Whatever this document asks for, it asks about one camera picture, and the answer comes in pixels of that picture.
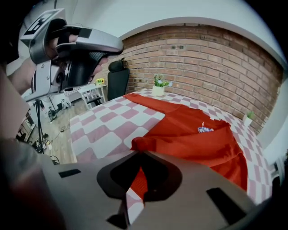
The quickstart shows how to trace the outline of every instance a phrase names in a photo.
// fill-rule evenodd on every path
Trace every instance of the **sweatshirt logo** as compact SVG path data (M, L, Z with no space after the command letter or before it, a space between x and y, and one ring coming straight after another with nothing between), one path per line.
M212 132L212 131L214 131L214 129L204 127L204 122L202 123L202 127L198 128L199 133L206 133L206 132Z

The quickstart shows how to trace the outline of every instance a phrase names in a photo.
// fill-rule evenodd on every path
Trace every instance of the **wooden floor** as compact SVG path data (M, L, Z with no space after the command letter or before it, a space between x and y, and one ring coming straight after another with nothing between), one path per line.
M58 157L60 164L69 164L77 162L75 155L71 149L71 136L70 136L70 125L69 121L72 117L86 112L85 103L80 100L74 103L68 109L61 110L57 113L57 119L52 123L49 118L41 117L41 125L43 133L49 135L47 138L51 141L52 149L48 148L44 150L44 153L51 156L54 155ZM38 125L33 130L29 142L34 142L38 135Z

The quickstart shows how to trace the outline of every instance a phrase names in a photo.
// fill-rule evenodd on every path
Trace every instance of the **green plant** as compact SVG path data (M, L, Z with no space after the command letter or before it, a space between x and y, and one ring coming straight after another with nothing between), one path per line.
M253 112L253 111L250 111L249 113L247 113L247 117L250 118L250 119L253 119L253 117L254 117L254 112Z
M154 85L158 87L172 86L172 82L163 81L163 74L154 74Z

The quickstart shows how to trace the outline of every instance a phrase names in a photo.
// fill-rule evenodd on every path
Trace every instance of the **forearm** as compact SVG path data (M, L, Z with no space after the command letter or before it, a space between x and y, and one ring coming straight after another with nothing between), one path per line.
M36 65L32 62L31 58L27 58L22 65L8 77L20 95L31 87L31 80L35 69Z

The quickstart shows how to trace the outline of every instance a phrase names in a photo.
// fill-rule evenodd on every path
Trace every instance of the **chair backrest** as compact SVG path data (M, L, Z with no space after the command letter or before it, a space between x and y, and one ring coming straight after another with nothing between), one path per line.
M123 96L129 79L129 69L124 68L123 58L119 61L112 62L108 69L108 100L113 100Z

